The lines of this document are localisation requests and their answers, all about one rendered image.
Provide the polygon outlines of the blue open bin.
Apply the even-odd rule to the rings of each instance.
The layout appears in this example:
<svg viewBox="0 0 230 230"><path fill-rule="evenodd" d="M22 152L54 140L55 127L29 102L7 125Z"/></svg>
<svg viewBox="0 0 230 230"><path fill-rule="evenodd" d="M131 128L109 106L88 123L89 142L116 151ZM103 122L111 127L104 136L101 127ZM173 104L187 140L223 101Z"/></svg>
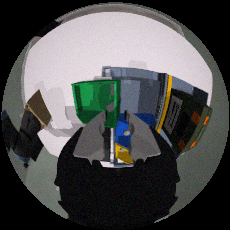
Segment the blue open bin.
<svg viewBox="0 0 230 230"><path fill-rule="evenodd" d="M155 116L153 114L134 114L149 126L153 126ZM128 149L131 133L124 136L124 130L128 129L128 122L125 120L124 114L119 115L118 123L115 128L115 142Z"/></svg>

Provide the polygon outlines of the yellow vertical bar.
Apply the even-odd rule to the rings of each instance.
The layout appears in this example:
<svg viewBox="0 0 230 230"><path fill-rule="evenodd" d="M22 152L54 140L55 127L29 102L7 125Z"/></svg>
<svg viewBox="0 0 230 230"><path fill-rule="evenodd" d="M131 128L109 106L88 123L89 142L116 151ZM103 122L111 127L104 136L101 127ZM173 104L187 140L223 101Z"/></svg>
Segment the yellow vertical bar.
<svg viewBox="0 0 230 230"><path fill-rule="evenodd" d="M167 112L168 104L169 104L169 99L170 99L170 93L171 93L171 86L172 86L172 76L168 75L168 81L167 81L167 90L166 90L166 97L165 97L165 102L163 106L163 111L161 114L161 118L157 127L157 132L159 133Z"/></svg>

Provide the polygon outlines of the yellow open bin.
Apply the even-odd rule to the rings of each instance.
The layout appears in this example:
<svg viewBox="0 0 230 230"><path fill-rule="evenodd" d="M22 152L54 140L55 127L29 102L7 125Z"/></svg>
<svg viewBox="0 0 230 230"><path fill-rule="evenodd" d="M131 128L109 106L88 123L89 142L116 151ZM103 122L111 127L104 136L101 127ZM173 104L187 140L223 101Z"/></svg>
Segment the yellow open bin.
<svg viewBox="0 0 230 230"><path fill-rule="evenodd" d="M124 149L124 152L120 152L120 148ZM121 161L129 164L129 163L133 163L133 159L129 156L129 151L127 148L118 145L116 143L116 158L120 159Z"/></svg>

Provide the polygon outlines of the green bin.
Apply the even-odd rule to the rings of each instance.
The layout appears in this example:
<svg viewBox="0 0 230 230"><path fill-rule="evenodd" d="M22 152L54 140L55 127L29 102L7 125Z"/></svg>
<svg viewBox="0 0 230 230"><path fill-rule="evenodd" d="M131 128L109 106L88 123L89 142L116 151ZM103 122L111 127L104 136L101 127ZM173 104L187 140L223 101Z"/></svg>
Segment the green bin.
<svg viewBox="0 0 230 230"><path fill-rule="evenodd" d="M77 117L83 124L87 124L102 111L107 110L106 106L114 100L115 125L114 110L111 112L107 110L105 127L116 128L120 115L121 79L91 80L86 83L84 82L86 81L71 84ZM114 83L114 96L111 96L110 84L112 83Z"/></svg>

